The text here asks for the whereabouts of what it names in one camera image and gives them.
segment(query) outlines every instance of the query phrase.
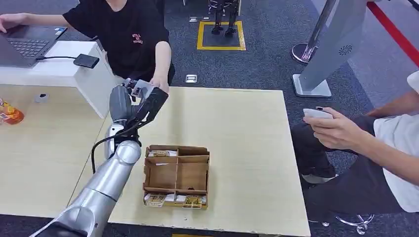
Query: white t-shirt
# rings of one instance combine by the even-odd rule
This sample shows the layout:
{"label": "white t-shirt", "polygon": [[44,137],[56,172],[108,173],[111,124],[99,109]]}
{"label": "white t-shirt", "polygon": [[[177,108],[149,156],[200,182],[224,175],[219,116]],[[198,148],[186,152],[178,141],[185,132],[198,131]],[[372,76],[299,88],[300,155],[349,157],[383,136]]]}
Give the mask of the white t-shirt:
{"label": "white t-shirt", "polygon": [[[419,71],[411,74],[407,81],[419,93]],[[376,138],[385,144],[419,159],[419,115],[377,119],[374,122],[374,131]],[[397,177],[384,168],[383,170],[385,179],[402,209],[407,212],[419,212],[419,186]]]}

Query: person's hand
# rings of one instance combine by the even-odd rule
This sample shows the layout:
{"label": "person's hand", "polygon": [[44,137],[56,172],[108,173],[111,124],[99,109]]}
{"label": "person's hand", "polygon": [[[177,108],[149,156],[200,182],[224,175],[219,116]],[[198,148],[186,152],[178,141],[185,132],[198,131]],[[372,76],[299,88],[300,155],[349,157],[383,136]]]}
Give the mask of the person's hand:
{"label": "person's hand", "polygon": [[153,78],[151,78],[150,83],[154,86],[157,86],[162,91],[169,94],[169,84],[168,84],[168,77],[166,76],[159,76],[154,75]]}
{"label": "person's hand", "polygon": [[323,111],[333,115],[334,119],[304,117],[310,124],[314,136],[326,147],[339,150],[356,151],[365,144],[369,133],[362,130],[353,121],[332,108],[323,108]]}
{"label": "person's hand", "polygon": [[24,20],[24,13],[0,15],[0,31],[7,33],[6,29],[22,24]]}

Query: white controller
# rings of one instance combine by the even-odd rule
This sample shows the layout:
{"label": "white controller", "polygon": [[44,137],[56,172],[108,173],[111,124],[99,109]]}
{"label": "white controller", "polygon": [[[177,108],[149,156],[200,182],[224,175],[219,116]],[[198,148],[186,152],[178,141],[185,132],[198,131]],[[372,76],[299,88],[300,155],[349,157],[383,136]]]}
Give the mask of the white controller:
{"label": "white controller", "polygon": [[320,110],[314,110],[314,109],[303,109],[304,115],[307,117],[313,117],[313,118],[321,118],[321,119],[333,119],[333,116],[329,113],[320,111]]}

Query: black laptop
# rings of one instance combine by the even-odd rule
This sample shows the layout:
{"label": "black laptop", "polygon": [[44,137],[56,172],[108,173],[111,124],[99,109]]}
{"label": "black laptop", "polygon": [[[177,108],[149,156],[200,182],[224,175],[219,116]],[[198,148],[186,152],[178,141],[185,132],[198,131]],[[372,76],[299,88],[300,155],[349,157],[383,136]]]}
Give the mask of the black laptop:
{"label": "black laptop", "polygon": [[0,66],[30,68],[67,27],[17,26],[0,33]]}

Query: red line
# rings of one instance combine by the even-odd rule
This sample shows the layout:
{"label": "red line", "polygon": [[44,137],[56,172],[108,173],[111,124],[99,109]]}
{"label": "red line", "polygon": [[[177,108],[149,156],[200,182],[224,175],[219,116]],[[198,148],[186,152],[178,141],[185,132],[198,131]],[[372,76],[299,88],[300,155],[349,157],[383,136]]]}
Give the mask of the red line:
{"label": "red line", "polygon": [[407,56],[419,67],[419,51],[409,42],[400,30],[390,21],[384,12],[373,1],[367,2],[370,11],[376,16],[378,21],[384,26],[396,43],[402,48]]}

